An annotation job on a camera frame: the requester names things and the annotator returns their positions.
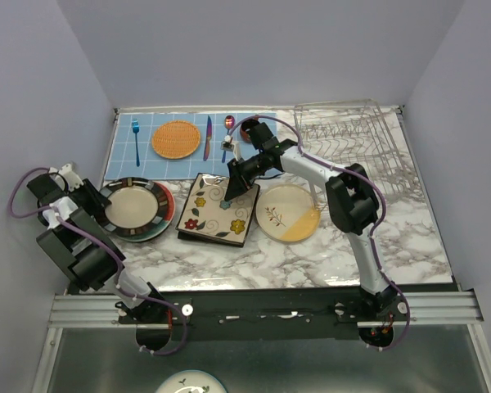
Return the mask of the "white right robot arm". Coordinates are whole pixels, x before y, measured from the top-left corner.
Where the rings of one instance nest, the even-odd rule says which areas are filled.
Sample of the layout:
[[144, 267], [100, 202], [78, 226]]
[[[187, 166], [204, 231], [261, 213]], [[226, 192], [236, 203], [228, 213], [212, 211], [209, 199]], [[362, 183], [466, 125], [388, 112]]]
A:
[[[237, 122], [227, 131], [222, 142], [224, 151], [234, 158], [227, 163], [228, 186], [224, 199], [230, 201], [246, 192], [255, 179], [270, 169], [297, 175], [326, 195], [332, 223], [349, 239], [360, 275], [360, 310], [362, 315], [376, 321], [390, 312], [395, 301], [403, 303], [401, 313], [410, 317], [406, 296], [387, 276], [376, 241], [376, 229], [386, 215], [385, 198], [381, 190], [367, 177], [359, 164], [347, 167], [334, 164], [304, 150], [298, 130], [290, 127], [297, 139], [279, 141], [265, 123], [262, 115], [253, 115]], [[244, 123], [253, 147], [258, 154], [243, 159], [234, 146], [233, 133]]]

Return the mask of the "white red rimmed plate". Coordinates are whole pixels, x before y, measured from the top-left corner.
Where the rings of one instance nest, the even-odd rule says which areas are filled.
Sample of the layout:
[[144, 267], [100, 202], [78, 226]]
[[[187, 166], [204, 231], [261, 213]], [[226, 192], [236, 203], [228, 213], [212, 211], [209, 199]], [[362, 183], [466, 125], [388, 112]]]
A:
[[161, 235], [172, 223], [173, 217], [175, 214], [175, 200], [173, 197], [172, 192], [162, 183], [156, 183], [157, 186], [161, 189], [161, 191], [166, 195], [167, 197], [167, 210], [164, 214], [164, 218], [162, 221], [156, 225], [153, 229], [150, 231], [147, 231], [146, 233], [139, 234], [139, 235], [132, 235], [126, 238], [127, 242], [146, 242], [150, 241], [151, 239], [154, 239]]

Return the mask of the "yellow round plate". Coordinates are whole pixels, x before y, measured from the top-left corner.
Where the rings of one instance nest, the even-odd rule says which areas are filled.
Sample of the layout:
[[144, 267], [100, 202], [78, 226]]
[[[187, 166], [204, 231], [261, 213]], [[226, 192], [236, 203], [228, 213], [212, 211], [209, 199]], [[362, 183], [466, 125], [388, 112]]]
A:
[[279, 242], [302, 242], [317, 230], [321, 213], [312, 195], [295, 184], [279, 184], [261, 192], [255, 217], [262, 231]]

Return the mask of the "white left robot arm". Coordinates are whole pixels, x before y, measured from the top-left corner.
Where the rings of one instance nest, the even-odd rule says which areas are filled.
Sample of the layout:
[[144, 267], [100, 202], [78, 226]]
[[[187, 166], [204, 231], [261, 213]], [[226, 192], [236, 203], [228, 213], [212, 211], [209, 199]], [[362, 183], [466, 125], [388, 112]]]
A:
[[45, 173], [27, 188], [42, 209], [38, 219], [47, 226], [36, 242], [71, 284], [118, 296], [115, 307], [136, 323], [157, 323], [169, 313], [159, 292], [125, 269], [121, 250], [97, 223], [110, 202], [88, 179], [72, 186], [61, 174]]

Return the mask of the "cream square dark-rimmed plate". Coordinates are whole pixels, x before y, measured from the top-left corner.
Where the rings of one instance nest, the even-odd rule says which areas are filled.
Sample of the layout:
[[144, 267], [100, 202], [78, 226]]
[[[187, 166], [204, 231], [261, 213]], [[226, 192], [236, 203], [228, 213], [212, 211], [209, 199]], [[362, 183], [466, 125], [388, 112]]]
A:
[[199, 173], [191, 185], [176, 229], [181, 240], [243, 247], [260, 187], [225, 201], [228, 178]]

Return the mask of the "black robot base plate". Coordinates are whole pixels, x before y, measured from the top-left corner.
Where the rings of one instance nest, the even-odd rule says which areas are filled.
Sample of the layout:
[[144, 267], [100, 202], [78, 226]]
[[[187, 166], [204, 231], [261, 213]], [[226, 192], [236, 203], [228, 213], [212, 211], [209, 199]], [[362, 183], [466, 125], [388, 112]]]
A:
[[274, 341], [334, 338], [389, 347], [394, 326], [409, 324], [403, 294], [391, 287], [369, 295], [360, 287], [233, 291], [153, 291], [119, 322], [137, 327], [141, 344], [182, 341]]

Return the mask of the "dark olive round plate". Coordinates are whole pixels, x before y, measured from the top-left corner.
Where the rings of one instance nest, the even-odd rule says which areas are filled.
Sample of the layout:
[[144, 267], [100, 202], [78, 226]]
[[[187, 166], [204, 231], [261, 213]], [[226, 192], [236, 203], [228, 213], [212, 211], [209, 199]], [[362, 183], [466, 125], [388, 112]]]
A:
[[167, 210], [167, 197], [156, 182], [137, 177], [121, 178], [100, 193], [111, 202], [96, 220], [108, 233], [125, 240], [158, 225]]

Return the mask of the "wire dish rack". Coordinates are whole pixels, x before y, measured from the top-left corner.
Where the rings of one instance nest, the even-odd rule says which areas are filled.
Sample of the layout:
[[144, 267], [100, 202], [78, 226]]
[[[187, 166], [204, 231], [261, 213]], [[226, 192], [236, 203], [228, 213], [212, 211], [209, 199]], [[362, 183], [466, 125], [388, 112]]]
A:
[[397, 106], [370, 99], [315, 102], [299, 104], [293, 113], [304, 149], [338, 165], [362, 165], [392, 215], [427, 211]]

